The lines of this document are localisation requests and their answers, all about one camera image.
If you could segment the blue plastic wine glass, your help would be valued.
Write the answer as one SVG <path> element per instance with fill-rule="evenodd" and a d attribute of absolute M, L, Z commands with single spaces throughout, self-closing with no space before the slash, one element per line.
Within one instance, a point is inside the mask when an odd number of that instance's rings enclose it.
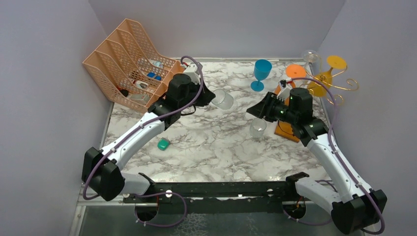
<path fill-rule="evenodd" d="M 265 80 L 272 70 L 272 64 L 266 59 L 259 59 L 254 65 L 255 81 L 250 84 L 253 91 L 260 92 L 264 89 L 263 80 Z"/>

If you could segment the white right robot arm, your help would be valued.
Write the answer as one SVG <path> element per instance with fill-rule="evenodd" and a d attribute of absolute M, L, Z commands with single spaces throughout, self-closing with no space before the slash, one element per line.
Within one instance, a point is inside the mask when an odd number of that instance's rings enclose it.
<path fill-rule="evenodd" d="M 382 212 L 387 197 L 382 190 L 373 190 L 348 163 L 327 125 L 313 116 L 313 97 L 305 88 L 285 89 L 289 103 L 268 92 L 247 113 L 268 122 L 289 123 L 293 134 L 314 154 L 333 182 L 336 191 L 320 185 L 312 178 L 300 177 L 284 186 L 290 200 L 306 197 L 330 214 L 331 220 L 343 234 L 381 223 L 378 234 L 384 231 Z"/>

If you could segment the yellow plastic wine glass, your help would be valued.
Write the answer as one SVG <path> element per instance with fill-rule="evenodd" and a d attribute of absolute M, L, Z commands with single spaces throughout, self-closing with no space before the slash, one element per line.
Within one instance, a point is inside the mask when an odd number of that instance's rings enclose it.
<path fill-rule="evenodd" d="M 330 87 L 344 89 L 342 87 L 334 86 L 332 84 L 332 81 L 333 77 L 340 75 L 341 73 L 347 70 L 346 61 L 342 57 L 336 55 L 328 56 L 326 61 L 327 64 L 330 66 L 330 69 L 328 71 L 320 72 L 319 74 L 313 77 L 313 80 L 320 81 L 328 89 Z M 316 97 L 324 97 L 327 93 L 326 90 L 316 82 L 310 82 L 307 85 L 307 89 L 309 90 L 311 95 Z"/>

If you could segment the peach plastic file organizer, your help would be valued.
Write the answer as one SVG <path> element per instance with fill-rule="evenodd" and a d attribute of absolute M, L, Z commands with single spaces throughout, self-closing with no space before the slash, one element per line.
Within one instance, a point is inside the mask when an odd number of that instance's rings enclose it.
<path fill-rule="evenodd" d="M 159 54 L 143 26 L 124 19 L 120 25 L 83 61 L 108 100 L 145 113 L 168 89 L 173 76 L 185 68 L 180 61 Z M 159 75 L 158 81 L 147 76 Z M 148 94 L 147 105 L 129 99 L 132 94 Z"/>

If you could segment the wooden rack base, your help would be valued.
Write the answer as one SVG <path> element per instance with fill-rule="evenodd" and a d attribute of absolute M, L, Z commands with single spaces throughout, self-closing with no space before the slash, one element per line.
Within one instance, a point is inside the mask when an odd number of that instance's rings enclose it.
<path fill-rule="evenodd" d="M 295 143 L 299 142 L 299 138 L 294 135 L 291 125 L 287 122 L 278 121 L 274 133 Z"/>

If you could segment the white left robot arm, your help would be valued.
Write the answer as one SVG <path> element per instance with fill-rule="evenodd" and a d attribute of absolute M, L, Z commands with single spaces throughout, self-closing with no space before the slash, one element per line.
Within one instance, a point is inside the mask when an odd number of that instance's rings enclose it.
<path fill-rule="evenodd" d="M 175 123 L 182 110 L 191 106 L 207 106 L 215 95 L 204 80 L 194 83 L 185 73 L 174 75 L 167 92 L 149 107 L 148 111 L 126 133 L 102 149 L 91 147 L 84 156 L 82 181 L 83 198 L 90 187 L 106 201 L 120 194 L 136 194 L 143 202 L 153 199 L 155 189 L 144 174 L 122 173 L 127 162 L 152 138 Z"/>

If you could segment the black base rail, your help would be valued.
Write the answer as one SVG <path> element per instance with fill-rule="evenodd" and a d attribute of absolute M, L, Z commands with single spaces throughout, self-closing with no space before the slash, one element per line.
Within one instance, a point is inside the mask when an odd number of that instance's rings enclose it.
<path fill-rule="evenodd" d="M 286 181 L 157 182 L 145 195 L 130 194 L 123 202 L 160 214 L 282 213 L 283 205 L 302 203 L 295 187 Z"/>

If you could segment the clear wine glass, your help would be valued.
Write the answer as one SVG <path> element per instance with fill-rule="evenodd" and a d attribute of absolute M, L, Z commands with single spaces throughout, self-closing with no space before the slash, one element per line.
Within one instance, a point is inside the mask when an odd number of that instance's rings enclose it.
<path fill-rule="evenodd" d="M 305 50 L 301 53 L 301 58 L 305 61 L 305 65 L 309 65 L 317 62 L 320 59 L 320 56 L 314 50 Z"/>

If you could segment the orange plastic wine glass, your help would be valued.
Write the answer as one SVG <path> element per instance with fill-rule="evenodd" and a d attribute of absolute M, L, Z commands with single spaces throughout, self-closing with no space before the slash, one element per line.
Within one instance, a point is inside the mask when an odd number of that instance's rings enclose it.
<path fill-rule="evenodd" d="M 286 70 L 286 75 L 288 78 L 304 78 L 306 77 L 306 71 L 305 69 L 297 64 L 291 64 L 289 65 Z M 277 95 L 280 91 L 279 85 L 276 87 L 274 93 Z M 284 102 L 285 105 L 289 105 L 289 98 Z"/>

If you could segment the clear tumbler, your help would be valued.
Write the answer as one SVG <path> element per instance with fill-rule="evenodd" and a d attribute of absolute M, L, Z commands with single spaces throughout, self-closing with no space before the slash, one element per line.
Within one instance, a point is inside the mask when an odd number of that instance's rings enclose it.
<path fill-rule="evenodd" d="M 252 120 L 249 127 L 249 136 L 253 139 L 260 139 L 264 136 L 264 132 L 267 128 L 267 123 L 261 118 L 255 118 Z"/>
<path fill-rule="evenodd" d="M 229 110 L 234 105 L 234 98 L 223 89 L 216 89 L 213 91 L 215 98 L 211 103 L 222 110 Z"/>

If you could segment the grey box in organizer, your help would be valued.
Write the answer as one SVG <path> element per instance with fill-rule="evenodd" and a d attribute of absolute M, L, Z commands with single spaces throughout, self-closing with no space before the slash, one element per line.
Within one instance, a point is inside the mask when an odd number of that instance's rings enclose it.
<path fill-rule="evenodd" d="M 150 96 L 148 94 L 132 94 L 129 99 L 145 106 L 149 102 Z"/>

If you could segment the blue item in organizer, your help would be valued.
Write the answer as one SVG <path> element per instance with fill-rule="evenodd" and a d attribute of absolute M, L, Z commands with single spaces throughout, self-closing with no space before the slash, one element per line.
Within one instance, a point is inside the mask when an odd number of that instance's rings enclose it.
<path fill-rule="evenodd" d="M 161 78 L 159 75 L 157 75 L 157 74 L 155 74 L 155 73 L 153 73 L 153 72 L 149 72 L 149 73 L 147 74 L 147 76 L 148 76 L 148 77 L 150 77 L 150 78 L 153 78 L 153 79 L 155 79 L 155 80 L 158 80 L 158 81 L 161 81 L 161 80 L 162 80 L 162 78 Z"/>

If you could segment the green small box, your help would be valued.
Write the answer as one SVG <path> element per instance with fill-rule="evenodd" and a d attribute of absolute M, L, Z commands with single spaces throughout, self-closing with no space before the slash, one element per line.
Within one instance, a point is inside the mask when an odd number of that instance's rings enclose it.
<path fill-rule="evenodd" d="M 168 139 L 161 138 L 157 144 L 157 147 L 159 150 L 165 151 L 169 147 L 170 144 L 171 143 Z"/>

